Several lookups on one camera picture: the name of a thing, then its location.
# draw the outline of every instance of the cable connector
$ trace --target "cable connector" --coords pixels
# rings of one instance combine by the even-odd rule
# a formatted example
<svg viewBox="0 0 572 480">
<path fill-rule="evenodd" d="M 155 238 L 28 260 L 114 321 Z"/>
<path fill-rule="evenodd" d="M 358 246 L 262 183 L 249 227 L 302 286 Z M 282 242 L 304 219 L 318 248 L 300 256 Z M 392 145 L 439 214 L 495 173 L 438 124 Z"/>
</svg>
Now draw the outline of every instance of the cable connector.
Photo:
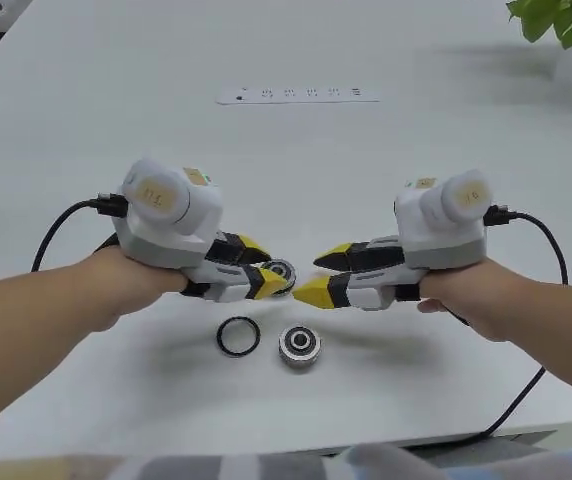
<svg viewBox="0 0 572 480">
<path fill-rule="evenodd" d="M 515 218 L 515 212 L 508 210 L 507 205 L 491 205 L 484 214 L 484 226 L 508 225 Z"/>
<path fill-rule="evenodd" d="M 123 195 L 115 193 L 100 193 L 92 200 L 91 206 L 100 215 L 124 218 L 128 213 L 128 200 Z"/>
</svg>

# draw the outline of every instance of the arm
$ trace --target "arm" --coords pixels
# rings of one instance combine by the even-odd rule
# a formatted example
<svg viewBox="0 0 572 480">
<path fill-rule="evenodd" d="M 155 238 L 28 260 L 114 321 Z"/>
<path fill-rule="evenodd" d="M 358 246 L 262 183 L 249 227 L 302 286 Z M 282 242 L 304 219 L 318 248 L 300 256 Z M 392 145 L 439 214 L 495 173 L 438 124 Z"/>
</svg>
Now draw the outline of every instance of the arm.
<svg viewBox="0 0 572 480">
<path fill-rule="evenodd" d="M 508 340 L 572 385 L 572 287 L 536 282 L 485 261 L 469 269 L 428 275 L 420 311 L 444 306 L 481 335 Z"/>
<path fill-rule="evenodd" d="M 0 281 L 0 411 L 48 375 L 93 331 L 140 310 L 184 277 L 145 267 L 118 249 Z"/>
</svg>

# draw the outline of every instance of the white power strip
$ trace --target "white power strip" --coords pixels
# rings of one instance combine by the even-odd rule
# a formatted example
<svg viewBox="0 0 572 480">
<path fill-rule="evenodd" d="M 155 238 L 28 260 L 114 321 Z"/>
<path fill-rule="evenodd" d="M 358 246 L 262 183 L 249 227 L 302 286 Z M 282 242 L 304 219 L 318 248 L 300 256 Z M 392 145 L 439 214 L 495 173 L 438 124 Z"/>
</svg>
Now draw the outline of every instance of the white power strip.
<svg viewBox="0 0 572 480">
<path fill-rule="evenodd" d="M 276 103 L 379 102 L 379 96 L 363 88 L 229 88 L 217 98 L 220 105 Z"/>
</svg>

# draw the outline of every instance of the hand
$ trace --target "hand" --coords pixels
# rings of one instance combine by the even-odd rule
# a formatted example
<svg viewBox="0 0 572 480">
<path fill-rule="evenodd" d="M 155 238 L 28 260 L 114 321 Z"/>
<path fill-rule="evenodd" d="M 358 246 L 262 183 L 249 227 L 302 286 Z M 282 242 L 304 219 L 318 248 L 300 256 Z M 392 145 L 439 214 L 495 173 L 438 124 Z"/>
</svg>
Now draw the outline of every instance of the hand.
<svg viewBox="0 0 572 480">
<path fill-rule="evenodd" d="M 431 272 L 420 283 L 423 313 L 451 311 L 488 340 L 507 340 L 504 302 L 524 291 L 530 282 L 492 260 L 458 270 Z"/>
<path fill-rule="evenodd" d="M 183 291 L 188 283 L 178 270 L 142 265 L 124 256 L 119 247 L 104 248 L 74 268 L 105 311 L 93 328 L 96 331 L 109 329 L 120 316 L 148 307 L 166 292 Z"/>
</svg>

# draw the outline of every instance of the label sticker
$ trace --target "label sticker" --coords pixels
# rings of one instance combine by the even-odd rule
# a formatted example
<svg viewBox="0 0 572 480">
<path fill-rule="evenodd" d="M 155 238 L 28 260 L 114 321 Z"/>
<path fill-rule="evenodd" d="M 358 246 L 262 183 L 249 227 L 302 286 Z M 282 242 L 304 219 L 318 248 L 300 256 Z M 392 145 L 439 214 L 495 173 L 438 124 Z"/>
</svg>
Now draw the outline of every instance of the label sticker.
<svg viewBox="0 0 572 480">
<path fill-rule="evenodd" d="M 184 173 L 193 185 L 203 187 L 209 183 L 210 179 L 196 168 L 184 168 Z"/>
<path fill-rule="evenodd" d="M 137 186 L 135 198 L 150 208 L 169 213 L 177 200 L 177 192 L 155 180 L 145 178 Z"/>
<path fill-rule="evenodd" d="M 472 208 L 488 200 L 489 194 L 484 182 L 479 180 L 468 182 L 459 187 L 455 193 L 457 204 L 461 208 Z"/>
<path fill-rule="evenodd" d="M 436 181 L 436 178 L 420 178 L 415 183 L 415 188 L 431 188 Z"/>
</svg>

